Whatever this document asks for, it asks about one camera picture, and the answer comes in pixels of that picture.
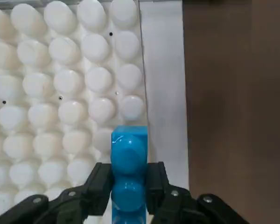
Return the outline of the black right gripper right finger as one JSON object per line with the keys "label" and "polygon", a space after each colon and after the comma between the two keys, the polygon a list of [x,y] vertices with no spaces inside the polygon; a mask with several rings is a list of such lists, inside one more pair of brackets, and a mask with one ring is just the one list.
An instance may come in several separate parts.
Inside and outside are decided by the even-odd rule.
{"label": "black right gripper right finger", "polygon": [[152,224],[249,224],[220,197],[171,185],[163,162],[147,165],[146,205]]}

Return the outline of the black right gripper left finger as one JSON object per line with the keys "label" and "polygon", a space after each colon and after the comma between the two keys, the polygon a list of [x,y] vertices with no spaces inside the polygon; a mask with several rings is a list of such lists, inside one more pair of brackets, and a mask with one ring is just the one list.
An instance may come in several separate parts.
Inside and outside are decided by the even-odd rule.
{"label": "black right gripper left finger", "polygon": [[29,196],[0,215],[0,224],[82,224],[88,216],[103,216],[111,190],[111,164],[98,162],[83,185],[65,189],[52,201]]}

